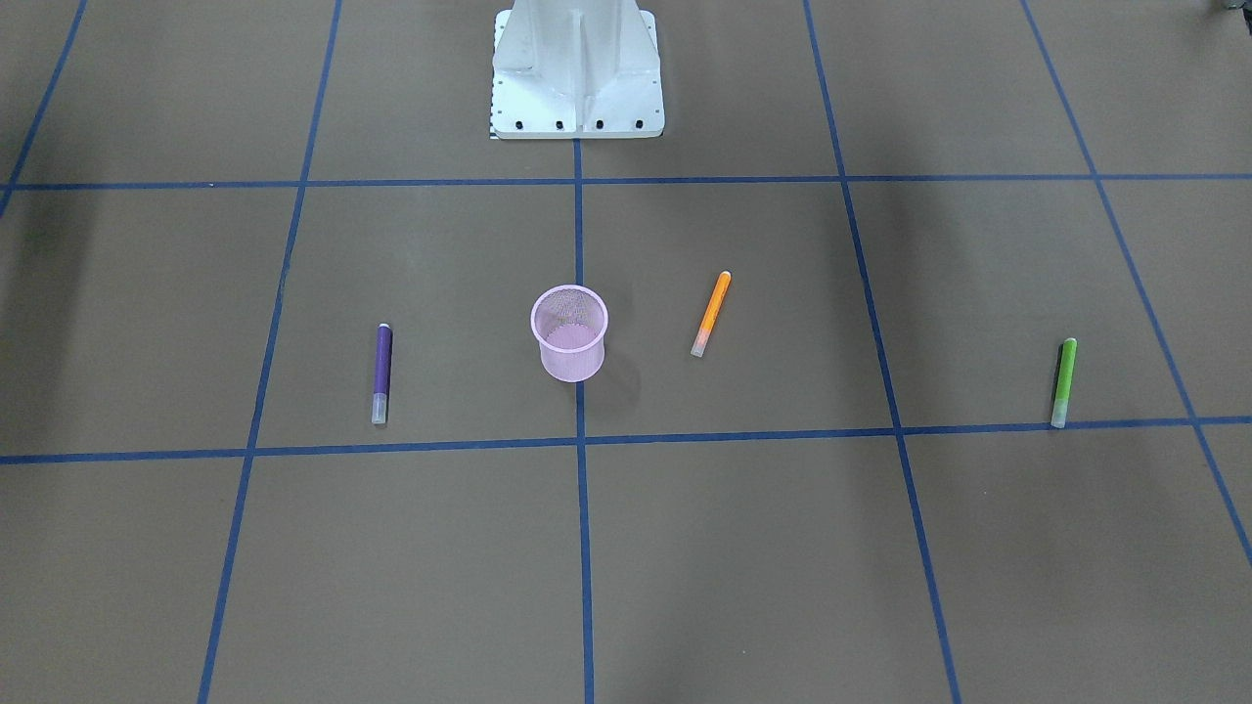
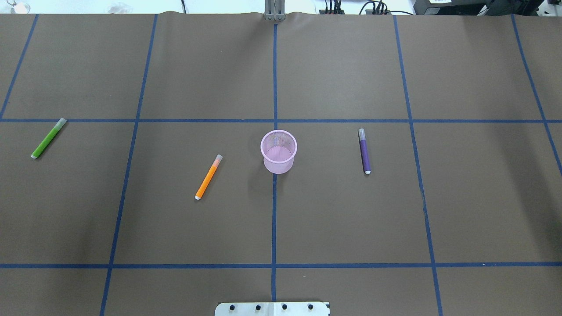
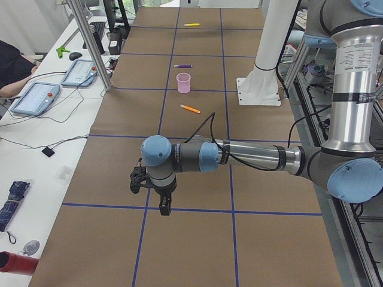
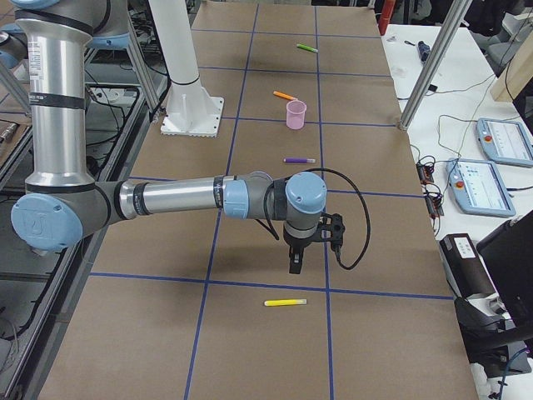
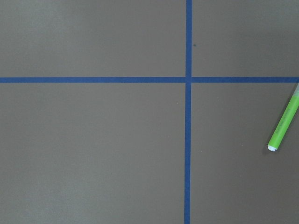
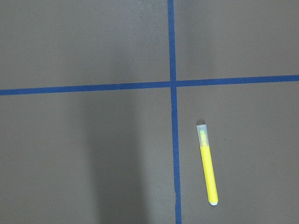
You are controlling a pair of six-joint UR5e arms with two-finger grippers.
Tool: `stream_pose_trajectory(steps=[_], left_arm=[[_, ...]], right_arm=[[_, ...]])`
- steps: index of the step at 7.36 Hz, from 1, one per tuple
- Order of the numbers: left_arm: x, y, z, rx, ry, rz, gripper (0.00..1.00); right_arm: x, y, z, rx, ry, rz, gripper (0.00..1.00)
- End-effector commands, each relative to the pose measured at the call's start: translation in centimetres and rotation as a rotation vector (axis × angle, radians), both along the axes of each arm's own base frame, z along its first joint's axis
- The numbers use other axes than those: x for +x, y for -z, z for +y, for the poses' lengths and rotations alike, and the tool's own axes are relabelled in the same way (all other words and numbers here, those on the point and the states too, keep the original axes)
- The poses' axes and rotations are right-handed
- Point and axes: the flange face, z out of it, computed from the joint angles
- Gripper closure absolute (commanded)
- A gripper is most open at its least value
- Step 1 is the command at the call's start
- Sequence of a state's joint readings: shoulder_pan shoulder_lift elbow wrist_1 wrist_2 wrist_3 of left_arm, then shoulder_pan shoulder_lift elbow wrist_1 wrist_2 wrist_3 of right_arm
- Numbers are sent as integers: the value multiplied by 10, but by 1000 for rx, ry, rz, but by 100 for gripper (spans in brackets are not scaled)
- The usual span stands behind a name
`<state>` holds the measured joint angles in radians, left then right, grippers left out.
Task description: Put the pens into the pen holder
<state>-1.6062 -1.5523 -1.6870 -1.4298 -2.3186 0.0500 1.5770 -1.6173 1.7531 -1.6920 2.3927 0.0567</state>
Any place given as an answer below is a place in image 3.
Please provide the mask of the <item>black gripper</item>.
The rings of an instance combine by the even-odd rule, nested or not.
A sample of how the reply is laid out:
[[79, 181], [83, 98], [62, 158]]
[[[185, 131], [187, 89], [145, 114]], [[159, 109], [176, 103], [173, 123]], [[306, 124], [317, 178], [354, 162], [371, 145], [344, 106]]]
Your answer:
[[177, 187], [177, 179], [175, 175], [170, 175], [165, 179], [155, 179], [150, 177], [151, 183], [154, 185], [156, 193], [162, 197], [159, 203], [159, 210], [162, 216], [169, 216], [169, 198]]

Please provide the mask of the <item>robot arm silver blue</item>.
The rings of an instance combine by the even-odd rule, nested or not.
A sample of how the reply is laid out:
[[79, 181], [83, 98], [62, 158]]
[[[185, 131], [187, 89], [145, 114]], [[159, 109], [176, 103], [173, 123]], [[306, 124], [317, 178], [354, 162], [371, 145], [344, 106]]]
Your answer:
[[382, 188], [382, 167], [370, 144], [378, 56], [382, 42], [381, 1], [309, 1], [307, 38], [336, 44], [330, 131], [320, 147], [262, 146], [193, 134], [171, 143], [154, 135], [141, 145], [142, 157], [130, 176], [130, 189], [152, 188], [162, 215], [171, 212], [177, 173], [212, 172], [221, 164], [256, 170], [284, 170], [309, 179], [333, 197], [362, 203]]

